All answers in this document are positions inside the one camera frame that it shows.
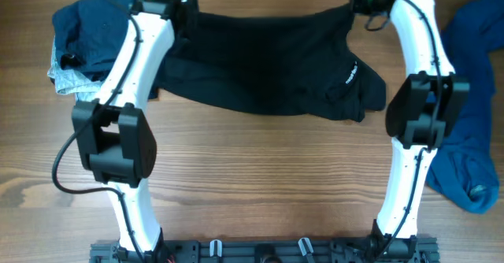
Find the black cable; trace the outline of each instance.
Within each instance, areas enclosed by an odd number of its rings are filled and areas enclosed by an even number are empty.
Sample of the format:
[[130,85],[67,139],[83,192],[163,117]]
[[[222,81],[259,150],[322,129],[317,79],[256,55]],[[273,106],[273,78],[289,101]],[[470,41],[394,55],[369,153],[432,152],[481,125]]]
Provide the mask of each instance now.
[[413,186],[411,187],[411,193],[409,195],[409,201],[408,201],[408,205],[407,205],[407,207],[405,209],[404,216],[402,217],[401,221],[399,222],[399,226],[395,230],[395,232],[392,235],[392,237],[388,240],[388,242],[385,245],[385,247],[375,257],[375,261],[378,260],[381,256],[383,256],[384,253],[391,246],[391,244],[394,242],[395,238],[397,237],[397,234],[401,231],[402,226],[404,225],[404,223],[406,222],[406,219],[407,219],[408,215],[410,214],[411,205],[413,204],[413,198],[414,198],[414,195],[415,195],[415,190],[417,188],[418,175],[420,173],[420,165],[421,165],[422,154],[424,153],[424,151],[427,151],[429,153],[432,151],[432,145],[433,145],[432,138],[434,136],[434,132],[433,132],[434,122],[437,119],[437,116],[439,114],[439,107],[441,106],[441,95],[442,95],[443,82],[441,80],[441,70],[439,69],[439,57],[438,57],[437,47],[435,45],[434,31],[432,30],[432,26],[428,22],[428,19],[425,16],[425,14],[422,12],[422,10],[420,8],[418,8],[418,6],[415,3],[413,3],[411,0],[404,0],[404,1],[406,3],[408,3],[410,6],[412,6],[418,12],[418,14],[420,14],[421,19],[425,22],[425,25],[427,26],[428,34],[429,34],[429,36],[431,38],[432,53],[434,54],[434,58],[433,58],[434,61],[432,63],[434,63],[436,74],[437,74],[437,97],[436,97],[436,101],[435,101],[434,110],[432,112],[431,124],[430,124],[430,127],[429,127],[429,133],[430,134],[429,134],[429,137],[428,137],[428,147],[427,148],[422,148],[420,150],[420,153],[418,154],[418,157],[417,157],[417,167],[416,167],[416,170],[415,170],[415,177],[413,179]]
[[132,230],[132,225],[131,225],[131,222],[129,219],[128,211],[126,209],[126,202],[124,201],[124,194],[122,194],[120,191],[113,189],[111,187],[97,187],[97,188],[90,188],[90,189],[84,189],[84,190],[73,190],[73,189],[63,187],[61,185],[61,183],[59,182],[59,180],[57,179],[57,168],[59,167],[61,159],[63,158],[63,155],[65,154],[66,150],[70,147],[70,144],[72,144],[72,142],[75,141],[75,139],[83,133],[84,129],[86,129],[99,116],[102,115],[103,111],[110,105],[110,103],[112,103],[112,101],[119,94],[120,89],[121,89],[122,85],[124,84],[124,81],[128,77],[129,70],[132,67],[133,62],[135,61],[135,58],[136,58],[137,53],[139,51],[140,43],[142,42],[140,27],[138,26],[138,24],[135,21],[135,19],[133,18],[133,16],[129,13],[129,10],[113,0],[106,0],[106,1],[109,2],[110,4],[116,6],[121,12],[125,13],[128,16],[128,19],[133,23],[133,25],[135,27],[135,32],[136,32],[135,47],[133,48],[133,53],[130,58],[130,61],[128,62],[128,65],[126,66],[126,69],[124,70],[123,75],[119,79],[119,82],[117,83],[116,88],[113,90],[112,94],[110,95],[110,98],[105,102],[105,104],[103,104],[102,107],[100,107],[95,113],[93,113],[92,117],[90,117],[88,120],[86,120],[86,123],[83,126],[78,128],[72,135],[70,135],[69,139],[63,144],[60,151],[57,153],[56,158],[54,159],[54,163],[53,163],[52,179],[53,179],[54,186],[57,189],[65,192],[65,193],[69,193],[69,194],[88,194],[88,193],[103,192],[103,191],[109,191],[109,192],[113,192],[114,194],[116,194],[117,197],[119,198],[120,207],[123,212],[124,222],[126,223],[126,229],[128,230],[128,234],[129,234],[130,240],[132,241],[133,247],[135,248],[135,252],[136,252],[137,256],[139,257],[139,259],[143,263],[145,263],[145,258],[142,256],[142,253],[140,252],[138,243],[135,240],[135,235]]
[[[385,20],[385,22],[383,24],[381,24],[381,26],[379,26],[377,28],[371,28],[371,27],[369,27],[369,26],[371,26],[371,23],[374,21],[374,19],[376,17],[383,16],[383,15],[385,15],[387,17],[387,19]],[[365,23],[364,28],[365,28],[366,31],[381,31],[381,30],[385,29],[388,26],[388,23],[390,23],[390,21],[391,21],[391,18],[388,15],[388,13],[385,13],[385,14],[383,14],[383,13],[371,14],[369,16],[368,21]]]

